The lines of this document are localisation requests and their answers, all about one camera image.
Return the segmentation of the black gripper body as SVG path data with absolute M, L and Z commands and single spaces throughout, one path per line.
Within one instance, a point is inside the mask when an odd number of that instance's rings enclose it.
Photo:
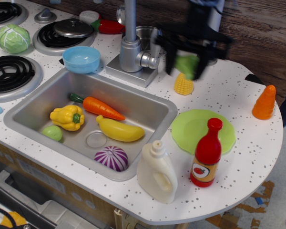
M 161 23 L 158 28 L 162 31 L 155 43 L 165 49 L 192 52 L 200 57 L 209 59 L 225 59 L 233 39 L 211 29 L 208 25 L 198 23 Z

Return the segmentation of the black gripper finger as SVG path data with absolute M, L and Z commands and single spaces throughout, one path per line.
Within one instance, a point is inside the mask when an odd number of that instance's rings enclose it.
M 175 64 L 175 58 L 177 54 L 177 48 L 174 46 L 171 46 L 166 49 L 166 67 L 165 71 L 168 75 L 171 74 L 172 68 L 174 67 Z
M 202 52 L 197 54 L 197 61 L 194 67 L 193 80 L 197 80 L 200 78 L 209 61 L 213 58 L 214 55 L 211 52 Z

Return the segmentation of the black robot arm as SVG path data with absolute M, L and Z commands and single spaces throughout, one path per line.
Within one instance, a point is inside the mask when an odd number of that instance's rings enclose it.
M 190 78 L 199 79 L 208 62 L 212 59 L 226 59 L 233 39 L 209 25 L 212 9 L 216 8 L 216 0 L 191 0 L 185 22 L 159 23 L 162 31 L 155 43 L 161 45 L 167 53 L 165 71 L 171 74 L 176 63 L 177 51 L 195 53 L 198 63 Z

